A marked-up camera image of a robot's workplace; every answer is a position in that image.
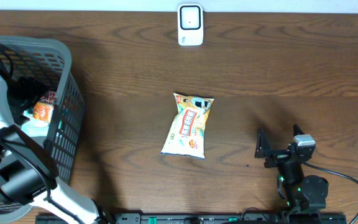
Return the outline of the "red Top chocolate bar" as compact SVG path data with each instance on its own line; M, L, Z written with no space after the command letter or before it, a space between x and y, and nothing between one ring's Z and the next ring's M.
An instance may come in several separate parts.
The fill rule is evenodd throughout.
M57 100L57 94L55 91L48 91L46 92L41 98L40 98L40 102L41 103L46 103L46 104L50 104L50 105L54 105L55 102Z

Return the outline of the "small orange snack box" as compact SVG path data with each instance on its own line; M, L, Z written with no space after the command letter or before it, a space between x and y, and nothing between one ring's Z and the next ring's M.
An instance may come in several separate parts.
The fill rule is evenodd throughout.
M53 110L54 105L41 101L37 102L33 107L33 117L34 119L50 123L52 119Z

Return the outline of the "large yellow snack bag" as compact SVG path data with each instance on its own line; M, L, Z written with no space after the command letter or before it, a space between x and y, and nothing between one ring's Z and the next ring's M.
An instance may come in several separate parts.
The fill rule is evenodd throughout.
M204 132L214 98L173 95L178 114L173 119L161 153L204 159Z

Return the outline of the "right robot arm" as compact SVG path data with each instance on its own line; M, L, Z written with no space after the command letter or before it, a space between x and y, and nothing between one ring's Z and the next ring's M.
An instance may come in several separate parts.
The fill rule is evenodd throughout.
M312 158L316 141L298 125L293 126L293 142L286 149L272 149L263 130L257 131L255 157L264 159L264 167L278 169L278 191L288 206L297 212L318 212L326 208L328 181L317 175L305 175L302 165Z

